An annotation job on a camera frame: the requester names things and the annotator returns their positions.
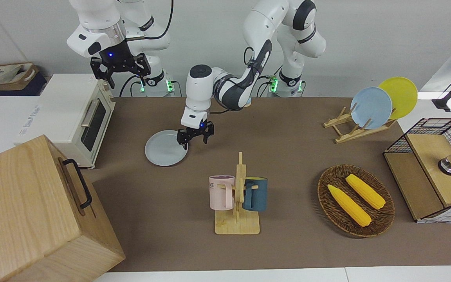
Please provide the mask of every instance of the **yellow corn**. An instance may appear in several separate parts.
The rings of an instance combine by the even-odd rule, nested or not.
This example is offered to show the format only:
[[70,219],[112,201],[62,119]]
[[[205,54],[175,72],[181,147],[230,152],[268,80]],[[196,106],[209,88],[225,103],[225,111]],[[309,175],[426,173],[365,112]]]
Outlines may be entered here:
[[378,210],[384,207],[384,198],[356,175],[351,174],[346,177],[346,182],[374,209]]
[[337,201],[337,203],[349,214],[356,223],[361,227],[368,226],[372,222],[372,218],[354,202],[347,194],[341,189],[328,184],[328,190],[331,195]]

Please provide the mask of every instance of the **mug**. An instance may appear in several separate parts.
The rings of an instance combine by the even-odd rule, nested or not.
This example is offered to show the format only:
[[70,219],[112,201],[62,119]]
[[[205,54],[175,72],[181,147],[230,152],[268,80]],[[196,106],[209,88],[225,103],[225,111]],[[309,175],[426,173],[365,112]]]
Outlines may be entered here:
[[[254,185],[257,185],[258,189],[252,189]],[[247,177],[244,193],[243,209],[248,211],[265,211],[267,209],[267,178]]]
[[216,211],[230,210],[234,207],[232,175],[214,175],[209,177],[210,208]]

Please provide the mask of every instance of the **brown table mat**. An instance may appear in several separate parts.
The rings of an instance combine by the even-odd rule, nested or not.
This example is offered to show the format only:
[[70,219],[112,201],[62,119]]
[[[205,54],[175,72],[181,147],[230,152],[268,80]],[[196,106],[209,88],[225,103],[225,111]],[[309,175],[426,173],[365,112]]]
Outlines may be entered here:
[[[196,137],[186,158],[168,168],[151,164],[144,146],[156,132],[181,128],[184,99],[117,101],[97,168],[84,172],[126,253],[112,271],[451,265],[451,224],[414,223],[382,156],[401,136],[399,126],[339,145],[333,129],[322,127],[348,98],[253,99],[240,112],[212,116],[208,144]],[[268,210],[259,235],[215,235],[208,176],[234,175],[238,151],[248,176],[269,179]],[[317,183],[337,164],[361,166],[389,189],[396,218],[387,232],[351,239],[325,218]]]

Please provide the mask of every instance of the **dark blue mug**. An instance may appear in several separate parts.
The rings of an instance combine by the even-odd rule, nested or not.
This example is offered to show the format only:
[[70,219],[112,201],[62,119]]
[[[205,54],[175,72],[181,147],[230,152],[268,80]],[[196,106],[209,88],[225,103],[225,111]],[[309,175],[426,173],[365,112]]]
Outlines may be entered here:
[[265,211],[267,209],[267,178],[247,177],[244,193],[243,209],[247,211]]

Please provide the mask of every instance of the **woven tray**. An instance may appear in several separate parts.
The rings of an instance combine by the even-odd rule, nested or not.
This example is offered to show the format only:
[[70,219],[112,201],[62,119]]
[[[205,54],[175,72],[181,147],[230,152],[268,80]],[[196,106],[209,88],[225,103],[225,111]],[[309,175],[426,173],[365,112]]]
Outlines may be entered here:
[[[384,207],[376,210],[363,200],[363,198],[347,184],[345,178],[350,174],[356,175],[377,191],[377,193],[385,200]],[[359,226],[332,197],[327,187],[328,184],[340,188],[360,205],[360,207],[370,215],[372,223],[366,227]],[[354,236],[373,237],[380,235],[386,232],[394,220],[394,203],[392,202],[391,195],[386,187],[371,173],[362,168],[358,168],[357,166],[341,164],[328,168],[318,181],[318,199],[328,218],[340,229]]]

